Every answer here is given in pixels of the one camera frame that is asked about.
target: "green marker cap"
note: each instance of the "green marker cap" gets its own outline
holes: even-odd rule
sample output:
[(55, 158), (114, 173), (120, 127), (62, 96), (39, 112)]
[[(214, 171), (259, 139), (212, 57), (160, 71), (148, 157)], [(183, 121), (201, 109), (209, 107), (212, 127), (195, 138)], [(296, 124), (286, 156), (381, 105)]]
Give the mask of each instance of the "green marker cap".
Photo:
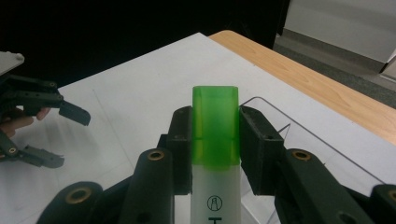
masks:
[(223, 169), (238, 165), (239, 104), (236, 87), (192, 90), (192, 164)]

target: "gray carpet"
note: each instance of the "gray carpet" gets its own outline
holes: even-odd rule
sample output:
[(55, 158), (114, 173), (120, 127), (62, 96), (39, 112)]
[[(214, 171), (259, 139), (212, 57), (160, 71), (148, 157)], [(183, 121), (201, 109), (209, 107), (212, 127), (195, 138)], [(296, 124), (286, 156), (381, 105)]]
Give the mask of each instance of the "gray carpet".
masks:
[(315, 59), (282, 47), (278, 44), (274, 45), (274, 51), (294, 60), (297, 63), (303, 64), (326, 77), (340, 82), (355, 91), (367, 95), (384, 105), (388, 105), (396, 109), (396, 91), (388, 90), (361, 77), (356, 77), (325, 63), (318, 62)]

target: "dark background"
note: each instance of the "dark background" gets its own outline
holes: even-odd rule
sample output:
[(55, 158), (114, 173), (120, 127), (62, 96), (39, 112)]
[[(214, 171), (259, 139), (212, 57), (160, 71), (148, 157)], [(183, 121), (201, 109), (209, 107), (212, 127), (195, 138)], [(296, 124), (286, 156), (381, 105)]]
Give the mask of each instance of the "dark background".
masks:
[(25, 57), (12, 74), (63, 86), (198, 32), (233, 30), (272, 48), (288, 6), (265, 0), (7, 0), (0, 3), (0, 50)]

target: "marker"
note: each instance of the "marker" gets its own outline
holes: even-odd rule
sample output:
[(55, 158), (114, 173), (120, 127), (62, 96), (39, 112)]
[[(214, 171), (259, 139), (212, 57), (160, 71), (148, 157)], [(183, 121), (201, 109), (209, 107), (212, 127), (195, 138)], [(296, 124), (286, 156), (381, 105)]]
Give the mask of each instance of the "marker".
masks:
[(192, 91), (191, 224), (239, 224), (238, 89)]

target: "human hand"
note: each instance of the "human hand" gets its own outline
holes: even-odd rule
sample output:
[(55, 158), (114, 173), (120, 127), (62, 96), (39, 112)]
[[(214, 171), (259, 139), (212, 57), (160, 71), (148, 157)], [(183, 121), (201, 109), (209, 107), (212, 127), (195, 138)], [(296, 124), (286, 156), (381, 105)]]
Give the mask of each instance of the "human hand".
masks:
[[(42, 120), (50, 112), (50, 108), (42, 108), (36, 115), (38, 120)], [(23, 111), (14, 108), (13, 110), (5, 113), (0, 121), (0, 130), (7, 135), (12, 137), (15, 135), (17, 129), (31, 125), (33, 118), (25, 116)]]

